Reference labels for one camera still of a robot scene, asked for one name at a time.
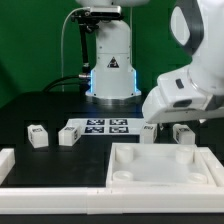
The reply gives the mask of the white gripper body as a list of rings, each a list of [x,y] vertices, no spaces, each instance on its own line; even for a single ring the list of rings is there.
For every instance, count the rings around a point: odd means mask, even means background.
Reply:
[[[162,74],[146,97],[142,114],[146,122],[172,123],[224,117],[224,102],[200,90],[189,67]]]

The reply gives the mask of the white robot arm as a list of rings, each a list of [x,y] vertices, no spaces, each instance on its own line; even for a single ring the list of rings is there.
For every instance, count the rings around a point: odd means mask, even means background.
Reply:
[[[149,123],[224,117],[224,0],[176,0],[170,33],[189,55],[158,71],[142,105]]]

